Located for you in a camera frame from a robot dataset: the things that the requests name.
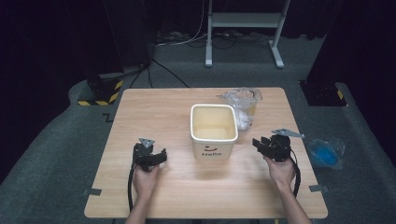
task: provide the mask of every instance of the plastic bucket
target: plastic bucket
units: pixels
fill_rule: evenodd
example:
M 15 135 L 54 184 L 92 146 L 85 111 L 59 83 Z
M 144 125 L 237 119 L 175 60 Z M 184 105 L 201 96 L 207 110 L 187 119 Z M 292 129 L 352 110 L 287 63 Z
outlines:
M 194 105 L 191 108 L 191 141 L 198 161 L 230 158 L 238 130 L 229 105 Z

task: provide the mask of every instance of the dark background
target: dark background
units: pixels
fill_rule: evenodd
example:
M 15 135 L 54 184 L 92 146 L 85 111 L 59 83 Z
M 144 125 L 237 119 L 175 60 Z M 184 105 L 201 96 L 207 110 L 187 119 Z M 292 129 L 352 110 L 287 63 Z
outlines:
M 134 0 L 1 2 L 1 181 L 40 131 L 70 105 L 73 85 L 150 63 L 148 33 L 195 35 L 198 30 L 202 1 L 145 2 L 144 7 Z M 279 11 L 283 5 L 214 2 L 214 9 L 226 11 Z M 395 9 L 391 1 L 292 0 L 282 33 L 290 38 L 328 34 L 307 80 L 345 82 L 393 162 Z

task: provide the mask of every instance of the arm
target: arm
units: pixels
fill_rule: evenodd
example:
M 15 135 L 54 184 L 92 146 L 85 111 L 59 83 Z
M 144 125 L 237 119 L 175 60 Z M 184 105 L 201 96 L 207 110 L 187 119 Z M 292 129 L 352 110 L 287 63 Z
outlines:
M 159 166 L 154 166 L 150 173 L 144 172 L 140 166 L 134 168 L 134 188 L 137 198 L 134 208 L 126 219 L 126 224 L 143 224 L 149 211 L 149 201 L 157 182 Z
M 311 223 L 291 190 L 290 183 L 295 176 L 291 160 L 287 159 L 283 162 L 276 162 L 267 157 L 264 157 L 264 159 L 268 163 L 271 179 L 276 183 L 276 189 L 279 193 L 288 223 Z

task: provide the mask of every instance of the clear plastic bag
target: clear plastic bag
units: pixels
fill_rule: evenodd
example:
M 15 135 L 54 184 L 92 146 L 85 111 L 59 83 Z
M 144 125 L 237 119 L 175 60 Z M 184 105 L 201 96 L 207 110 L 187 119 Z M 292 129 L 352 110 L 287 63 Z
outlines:
M 314 167 L 342 170 L 345 147 L 339 139 L 314 139 L 308 145 L 308 157 Z
M 253 122 L 256 105 L 262 100 L 262 93 L 255 88 L 235 88 L 219 96 L 233 107 L 238 130 L 247 130 Z

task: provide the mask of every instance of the gray carpet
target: gray carpet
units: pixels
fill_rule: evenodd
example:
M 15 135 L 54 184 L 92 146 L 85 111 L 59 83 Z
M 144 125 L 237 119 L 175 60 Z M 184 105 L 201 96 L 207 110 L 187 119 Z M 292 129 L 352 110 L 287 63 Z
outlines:
M 346 145 L 341 171 L 314 168 L 328 217 L 315 223 L 396 223 L 396 169 L 377 143 L 359 108 L 343 83 L 337 87 L 348 106 L 309 106 L 299 80 L 306 79 L 322 39 L 281 38 L 285 63 L 277 69 L 266 41 L 236 43 L 214 49 L 213 67 L 205 68 L 205 48 L 187 45 L 158 47 L 154 59 L 177 74 L 190 87 L 281 87 L 290 101 L 305 146 L 313 139 L 337 138 Z M 215 40 L 218 48 L 231 42 Z M 184 88 L 153 63 L 132 88 Z M 122 90 L 135 76 L 124 77 Z M 71 105 L 54 119 L 27 148 L 0 187 L 0 223 L 122 223 L 124 219 L 84 216 L 88 195 L 99 165 L 120 97 L 114 105 L 79 106 L 84 82 L 69 92 Z M 261 220 L 261 223 L 273 223 Z

